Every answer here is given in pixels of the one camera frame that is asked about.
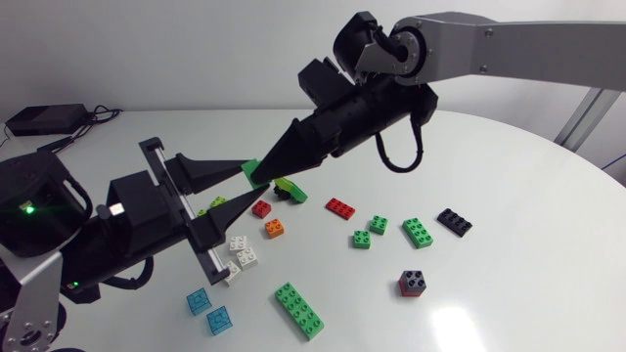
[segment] robotic arm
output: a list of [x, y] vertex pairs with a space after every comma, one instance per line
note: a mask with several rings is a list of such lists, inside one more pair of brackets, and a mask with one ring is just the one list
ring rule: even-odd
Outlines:
[[[511, 22], [442, 13], [399, 21], [389, 36], [368, 12], [356, 14], [333, 46], [352, 85], [331, 61], [313, 61], [298, 76], [317, 108], [295, 119], [252, 178], [262, 182], [319, 166], [375, 136], [392, 171], [422, 158], [420, 127], [434, 112], [429, 82], [468, 74], [534, 79], [626, 90], [623, 22]], [[411, 115], [418, 145], [408, 167], [391, 163], [380, 132]]]
[[[372, 15], [359, 13], [334, 45], [356, 84], [328, 58], [309, 64], [298, 80], [317, 108], [291, 123], [252, 180], [319, 166], [372, 136], [389, 169], [412, 171], [422, 160], [421, 127], [437, 105], [429, 82], [482, 74], [624, 90], [625, 38], [625, 23], [497, 23], [458, 13], [406, 18], [387, 36]], [[408, 114], [417, 154], [399, 167], [380, 132]], [[65, 323], [59, 292], [90, 303], [100, 298], [99, 283], [137, 288], [150, 277], [152, 255], [182, 240], [211, 284], [229, 275], [213, 249], [267, 186], [197, 218], [186, 196], [240, 172], [245, 160], [166, 160], [159, 139], [140, 147], [156, 185], [146, 171], [113, 180], [94, 217], [87, 193], [53, 154], [0, 162], [0, 351], [47, 349]], [[114, 276], [141, 261], [137, 281]]]

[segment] black cable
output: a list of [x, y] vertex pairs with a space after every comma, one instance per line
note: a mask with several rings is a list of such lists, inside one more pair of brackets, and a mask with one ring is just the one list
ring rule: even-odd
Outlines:
[[148, 283], [148, 281], [153, 275], [153, 270], [155, 269], [155, 260], [152, 258], [152, 256], [149, 256], [148, 258], [146, 258], [146, 261], [144, 263], [145, 263], [144, 270], [141, 272], [141, 275], [139, 275], [139, 278], [137, 279], [135, 278], [124, 279], [124, 278], [119, 278], [119, 277], [110, 277], [104, 280], [102, 283], [105, 285], [109, 285], [109, 286], [121, 288], [121, 289], [141, 288], [142, 286]]
[[370, 23], [370, 28], [374, 30], [372, 35], [376, 42], [379, 43], [380, 47], [385, 52], [393, 55], [398, 61], [403, 62], [404, 60], [400, 60], [401, 53], [398, 46], [396, 46], [393, 41], [382, 32], [382, 25], [376, 26], [373, 23]]
[[607, 164], [605, 167], [603, 167], [601, 170], [604, 170], [604, 169], [608, 168], [609, 166], [611, 166], [611, 165], [612, 165], [612, 164], [614, 164], [615, 162], [617, 162], [617, 161], [621, 160], [624, 156], [626, 156], [626, 154], [624, 154], [624, 155], [620, 156], [619, 158], [615, 159], [614, 161], [612, 161], [612, 162], [608, 163], [608, 164]]
[[78, 181], [76, 181], [73, 177], [69, 176], [67, 181], [71, 184], [71, 186], [76, 190], [79, 196], [81, 196], [85, 200], [85, 221], [91, 217], [91, 213], [94, 210], [94, 205], [87, 195], [87, 191], [80, 186]]
[[[98, 105], [93, 109], [92, 112], [89, 113], [87, 120], [84, 121], [80, 127], [78, 127], [78, 129], [74, 132], [73, 135], [71, 135], [70, 137], [65, 137], [59, 141], [50, 143], [46, 146], [40, 147], [37, 150], [39, 151], [39, 150], [44, 149], [44, 150], [49, 150], [54, 154], [58, 154], [65, 148], [72, 145], [76, 140], [86, 135], [95, 125], [107, 123], [115, 119], [116, 117], [118, 117], [121, 112], [123, 112], [122, 109], [109, 109], [105, 106]], [[110, 113], [111, 115], [107, 118], [100, 119], [99, 116], [103, 113]]]
[[4, 141], [2, 141], [2, 143], [0, 143], [0, 148], [2, 148], [2, 146], [4, 146], [4, 144], [11, 139], [11, 137], [9, 137], [9, 134], [7, 133], [7, 125], [4, 125], [4, 135], [5, 135], [5, 139]]
[[411, 116], [411, 127], [413, 129], [413, 135], [415, 136], [415, 142], [418, 145], [418, 150], [416, 151], [417, 155], [413, 163], [407, 167], [400, 167], [394, 165], [393, 162], [387, 156], [387, 153], [384, 149], [384, 143], [382, 142], [382, 137], [380, 136], [380, 132], [375, 135], [376, 137], [376, 147], [379, 150], [380, 160], [382, 163], [391, 171], [398, 173], [406, 173], [415, 170], [422, 162], [422, 155], [424, 154], [424, 146], [422, 145], [422, 127], [417, 122], [416, 118]]

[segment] white lego brick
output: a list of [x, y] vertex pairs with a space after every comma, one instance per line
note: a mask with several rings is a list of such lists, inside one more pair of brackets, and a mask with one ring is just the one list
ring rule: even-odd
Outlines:
[[239, 259], [239, 264], [242, 266], [242, 270], [249, 269], [258, 264], [258, 259], [256, 258], [256, 254], [254, 253], [254, 249], [252, 249], [252, 247], [248, 247], [237, 253], [237, 259]]
[[226, 266], [231, 271], [231, 275], [224, 279], [224, 282], [226, 283], [226, 285], [230, 286], [234, 284], [235, 281], [239, 278], [237, 274], [239, 274], [242, 269], [240, 269], [237, 264], [235, 264], [232, 260], [229, 260], [228, 263], [226, 263]]
[[231, 242], [229, 248], [231, 253], [238, 252], [240, 250], [244, 250], [247, 247], [247, 236], [233, 236], [231, 237]]

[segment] green lego brick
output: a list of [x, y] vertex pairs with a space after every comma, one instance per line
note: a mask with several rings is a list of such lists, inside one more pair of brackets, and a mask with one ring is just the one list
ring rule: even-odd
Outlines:
[[370, 222], [370, 231], [373, 233], [384, 235], [384, 230], [387, 228], [387, 219], [374, 215], [374, 219]]
[[370, 249], [370, 233], [367, 231], [354, 232], [354, 247], [361, 249]]
[[293, 185], [293, 188], [291, 189], [290, 193], [293, 200], [297, 202], [305, 202], [309, 198], [309, 196], [307, 196], [305, 192], [303, 192], [298, 186], [296, 186], [295, 183], [291, 184]]
[[297, 202], [305, 202], [309, 198], [294, 182], [285, 177], [274, 180], [274, 183], [276, 183], [276, 186], [281, 190], [289, 192], [293, 200]]
[[212, 201], [212, 202], [211, 202], [210, 207], [215, 207], [215, 206], [217, 206], [217, 205], [221, 205], [221, 204], [223, 204], [223, 203], [225, 203], [225, 202], [227, 202], [227, 201], [228, 201], [228, 200], [226, 200], [226, 199], [225, 199], [225, 198], [223, 198], [223, 197], [218, 197], [218, 198], [216, 198], [214, 201]]
[[244, 171], [244, 174], [246, 175], [247, 180], [250, 182], [250, 185], [252, 186], [253, 190], [256, 190], [259, 187], [263, 187], [269, 184], [269, 182], [266, 182], [264, 184], [257, 184], [252, 181], [252, 177], [251, 177], [252, 172], [256, 170], [256, 167], [258, 166], [259, 163], [260, 163], [259, 160], [252, 159], [242, 164], [242, 170]]
[[406, 220], [402, 227], [407, 232], [409, 239], [415, 245], [417, 249], [424, 248], [432, 244], [432, 236], [428, 233], [424, 225], [418, 220], [413, 218]]
[[324, 328], [324, 322], [290, 283], [277, 289], [275, 295], [309, 340]]
[[291, 189], [293, 188], [293, 182], [285, 177], [274, 180], [274, 183], [283, 191], [291, 192]]

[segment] black lego brick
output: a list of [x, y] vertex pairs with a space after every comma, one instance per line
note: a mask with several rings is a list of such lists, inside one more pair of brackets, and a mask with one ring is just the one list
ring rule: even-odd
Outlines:
[[460, 237], [463, 237], [466, 232], [471, 229], [471, 222], [459, 216], [459, 214], [450, 210], [450, 208], [445, 209], [441, 214], [439, 214], [439, 216], [437, 216], [437, 221]]

